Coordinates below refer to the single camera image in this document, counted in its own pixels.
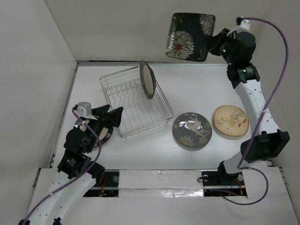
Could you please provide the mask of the cream plate glossy dark rim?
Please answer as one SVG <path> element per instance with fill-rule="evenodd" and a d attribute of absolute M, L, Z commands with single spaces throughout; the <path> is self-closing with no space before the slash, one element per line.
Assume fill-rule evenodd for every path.
<path fill-rule="evenodd" d="M 76 123 L 74 124 L 74 128 L 78 128 L 81 131 L 86 130 L 86 126 L 84 124 L 82 124 L 79 120 L 77 120 Z M 113 128 L 103 128 L 102 132 L 99 135 L 101 144 L 103 145 L 106 142 L 108 142 L 108 140 L 111 138 L 112 134 L 113 134 Z"/>

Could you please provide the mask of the black square floral plate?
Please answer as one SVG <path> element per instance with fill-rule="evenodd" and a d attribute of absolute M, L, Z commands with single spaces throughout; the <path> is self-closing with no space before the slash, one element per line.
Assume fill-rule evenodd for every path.
<path fill-rule="evenodd" d="M 215 21 L 215 16 L 210 14 L 173 14 L 167 39 L 166 56 L 194 62 L 206 61 Z"/>

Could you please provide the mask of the cream plate brown rim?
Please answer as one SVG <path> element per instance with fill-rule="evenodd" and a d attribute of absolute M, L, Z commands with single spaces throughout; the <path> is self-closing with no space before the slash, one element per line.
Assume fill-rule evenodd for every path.
<path fill-rule="evenodd" d="M 140 61 L 140 79 L 145 95 L 152 99 L 156 89 L 156 79 L 152 68 L 144 60 Z"/>

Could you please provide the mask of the cream round bird plate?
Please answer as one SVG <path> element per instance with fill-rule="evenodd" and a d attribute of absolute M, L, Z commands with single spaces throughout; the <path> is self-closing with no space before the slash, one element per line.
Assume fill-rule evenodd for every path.
<path fill-rule="evenodd" d="M 249 120 L 246 113 L 233 105 L 222 105 L 214 112 L 214 125 L 225 135 L 239 137 L 247 133 Z"/>

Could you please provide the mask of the grey round deer plate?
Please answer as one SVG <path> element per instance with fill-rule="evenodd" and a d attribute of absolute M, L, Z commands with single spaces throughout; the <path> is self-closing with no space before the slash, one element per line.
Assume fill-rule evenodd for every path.
<path fill-rule="evenodd" d="M 208 144 L 212 137 L 212 127 L 202 115 L 186 112 L 175 119 L 172 135 L 179 145 L 196 150 Z"/>

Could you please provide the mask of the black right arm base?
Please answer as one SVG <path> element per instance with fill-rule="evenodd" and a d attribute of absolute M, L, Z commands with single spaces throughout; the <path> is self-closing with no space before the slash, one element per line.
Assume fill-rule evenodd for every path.
<path fill-rule="evenodd" d="M 203 170 L 197 179 L 202 183 L 204 196 L 247 196 L 242 173 L 223 175 L 217 170 Z"/>

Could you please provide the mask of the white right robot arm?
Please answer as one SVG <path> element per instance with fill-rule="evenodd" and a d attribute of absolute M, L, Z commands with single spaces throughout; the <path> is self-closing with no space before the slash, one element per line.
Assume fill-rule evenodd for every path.
<path fill-rule="evenodd" d="M 252 133 L 238 153 L 219 164 L 216 175 L 221 184 L 228 184 L 242 169 L 278 157 L 290 140 L 289 133 L 281 131 L 266 105 L 260 76 L 251 63 L 255 48 L 254 35 L 246 31 L 230 32 L 225 28 L 212 38 L 210 53 L 222 56 L 228 64 L 227 77 L 243 103 Z"/>

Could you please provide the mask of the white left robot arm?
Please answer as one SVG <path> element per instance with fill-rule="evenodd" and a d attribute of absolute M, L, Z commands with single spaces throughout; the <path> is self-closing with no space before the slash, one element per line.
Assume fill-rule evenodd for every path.
<path fill-rule="evenodd" d="M 77 121 L 66 135 L 64 155 L 54 180 L 47 195 L 19 224 L 63 225 L 85 193 L 105 181 L 105 168 L 88 154 L 95 146 L 101 151 L 99 137 L 104 128 L 117 128 L 121 124 L 123 107 L 109 109 L 110 105 L 92 108 L 88 102 L 80 102 L 72 108 Z"/>

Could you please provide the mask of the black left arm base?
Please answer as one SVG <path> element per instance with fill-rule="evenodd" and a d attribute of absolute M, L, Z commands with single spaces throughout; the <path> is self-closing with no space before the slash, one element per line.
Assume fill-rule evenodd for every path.
<path fill-rule="evenodd" d="M 103 181 L 91 187 L 84 197 L 118 197 L 119 180 L 119 170 L 106 170 Z"/>

